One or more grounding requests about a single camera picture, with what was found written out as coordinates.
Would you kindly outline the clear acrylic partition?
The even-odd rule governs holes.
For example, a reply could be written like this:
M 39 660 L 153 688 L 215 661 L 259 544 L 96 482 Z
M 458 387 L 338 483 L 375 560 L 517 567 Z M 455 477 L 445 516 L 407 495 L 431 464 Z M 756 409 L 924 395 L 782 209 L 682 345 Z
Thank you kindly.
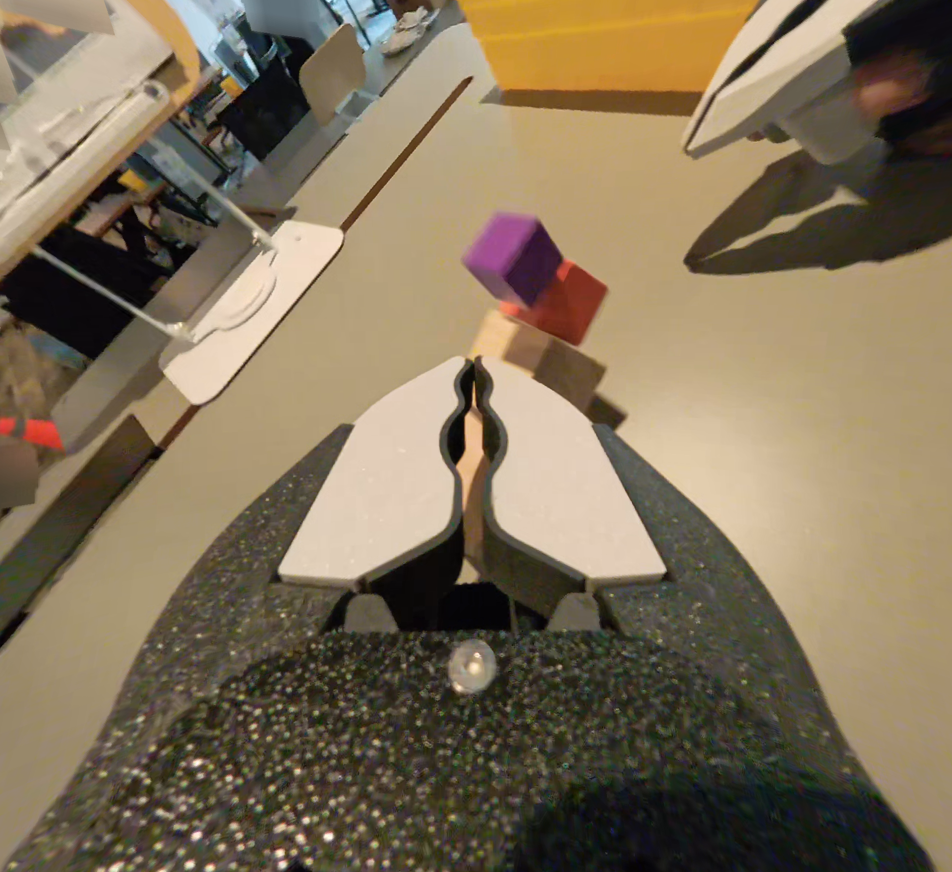
M 92 128 L 66 148 L 56 163 L 44 170 L 29 188 L 22 190 L 3 206 L 2 264 L 14 267 L 24 256 L 31 255 L 174 340 L 184 335 L 187 322 L 158 320 L 41 247 L 47 232 L 53 227 L 42 223 L 43 216 L 55 207 L 64 207 L 66 201 L 72 199 L 72 190 L 79 201 L 84 201 L 89 192 L 100 185 L 101 172 L 111 172 L 117 163 L 125 159 L 122 150 L 129 144 L 132 133 L 144 131 L 149 122 L 160 117 L 171 99 L 168 87 L 156 79 L 127 87 L 120 96 L 108 97 L 109 110 Z M 254 245 L 268 244 L 270 235 L 219 188 L 196 172 L 188 170 L 186 173 L 214 198 L 220 208 L 249 230 Z

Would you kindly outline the crumpled white paper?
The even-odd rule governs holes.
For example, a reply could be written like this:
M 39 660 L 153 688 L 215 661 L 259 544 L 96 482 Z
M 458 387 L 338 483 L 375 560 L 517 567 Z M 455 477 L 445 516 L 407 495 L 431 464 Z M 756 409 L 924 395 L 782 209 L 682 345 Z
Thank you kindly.
M 394 58 L 408 51 L 426 35 L 438 15 L 437 9 L 424 7 L 404 13 L 396 22 L 392 32 L 382 41 L 381 55 Z

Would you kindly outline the beige chair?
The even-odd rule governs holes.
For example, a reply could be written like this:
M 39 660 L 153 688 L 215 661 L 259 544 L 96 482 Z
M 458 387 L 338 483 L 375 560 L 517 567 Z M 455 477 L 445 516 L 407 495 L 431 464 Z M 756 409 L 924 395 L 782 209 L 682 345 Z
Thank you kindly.
M 350 23 L 340 25 L 303 63 L 299 84 L 314 119 L 327 127 L 343 115 L 357 97 L 365 102 L 376 96 L 365 87 L 367 73 L 363 47 Z

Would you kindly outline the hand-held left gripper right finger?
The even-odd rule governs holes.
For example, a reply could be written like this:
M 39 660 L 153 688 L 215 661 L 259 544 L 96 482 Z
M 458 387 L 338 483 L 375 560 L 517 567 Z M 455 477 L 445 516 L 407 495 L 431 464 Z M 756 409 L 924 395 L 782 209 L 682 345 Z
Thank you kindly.
M 535 612 L 662 580 L 660 552 L 586 414 L 501 359 L 480 357 L 474 371 L 487 578 Z

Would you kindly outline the red wooden cube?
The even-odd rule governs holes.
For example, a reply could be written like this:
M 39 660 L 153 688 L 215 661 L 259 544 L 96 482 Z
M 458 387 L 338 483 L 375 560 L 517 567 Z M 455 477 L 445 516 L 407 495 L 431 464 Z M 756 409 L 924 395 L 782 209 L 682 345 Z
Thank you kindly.
M 578 347 L 608 294 L 608 287 L 577 263 L 565 259 L 553 282 L 532 307 L 500 303 L 498 309 L 538 331 Z

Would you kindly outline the white partition base plate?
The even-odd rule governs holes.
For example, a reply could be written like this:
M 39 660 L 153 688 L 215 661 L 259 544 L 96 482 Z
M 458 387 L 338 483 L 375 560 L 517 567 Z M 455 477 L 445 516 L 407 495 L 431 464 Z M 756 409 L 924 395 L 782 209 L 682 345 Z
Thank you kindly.
M 282 223 L 255 245 L 159 358 L 165 378 L 193 406 L 230 384 L 342 249 L 338 228 Z

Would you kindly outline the medium natural wooden cube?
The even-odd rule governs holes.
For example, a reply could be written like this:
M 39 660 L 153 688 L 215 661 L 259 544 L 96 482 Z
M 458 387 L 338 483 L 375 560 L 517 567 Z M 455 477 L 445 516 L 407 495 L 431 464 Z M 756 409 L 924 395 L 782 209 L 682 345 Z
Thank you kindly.
M 554 342 L 554 337 L 492 308 L 482 318 L 468 358 L 498 359 L 535 376 Z

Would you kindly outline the small purple wooden cube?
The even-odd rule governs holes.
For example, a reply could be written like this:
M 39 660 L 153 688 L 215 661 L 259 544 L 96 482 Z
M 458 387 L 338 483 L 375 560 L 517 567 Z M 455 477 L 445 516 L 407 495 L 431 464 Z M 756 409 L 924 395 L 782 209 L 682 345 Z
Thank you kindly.
M 497 301 L 531 308 L 555 282 L 564 260 L 539 218 L 497 212 L 463 254 L 462 264 Z

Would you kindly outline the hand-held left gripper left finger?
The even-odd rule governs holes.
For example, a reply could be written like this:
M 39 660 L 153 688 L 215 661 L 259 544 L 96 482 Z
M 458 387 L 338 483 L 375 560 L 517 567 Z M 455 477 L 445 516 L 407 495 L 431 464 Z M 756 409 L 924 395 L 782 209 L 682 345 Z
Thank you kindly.
M 378 594 L 394 608 L 454 587 L 473 383 L 473 362 L 452 357 L 357 419 L 279 564 L 282 582 Z

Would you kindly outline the person's right hand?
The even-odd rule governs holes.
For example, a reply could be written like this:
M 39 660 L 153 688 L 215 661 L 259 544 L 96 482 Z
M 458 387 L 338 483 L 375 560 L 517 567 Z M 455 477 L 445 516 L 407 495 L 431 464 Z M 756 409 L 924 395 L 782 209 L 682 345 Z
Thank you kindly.
M 933 63 L 910 50 L 873 57 L 853 70 L 853 103 L 867 122 L 878 125 L 921 105 L 930 94 L 933 70 Z

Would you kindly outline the large natural wooden cube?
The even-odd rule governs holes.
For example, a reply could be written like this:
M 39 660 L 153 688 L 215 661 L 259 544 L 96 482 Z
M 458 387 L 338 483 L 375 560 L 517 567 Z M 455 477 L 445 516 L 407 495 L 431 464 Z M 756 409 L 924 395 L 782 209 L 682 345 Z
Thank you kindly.
M 519 345 L 509 357 L 536 382 L 583 413 L 589 411 L 607 372 L 603 363 L 558 338 Z

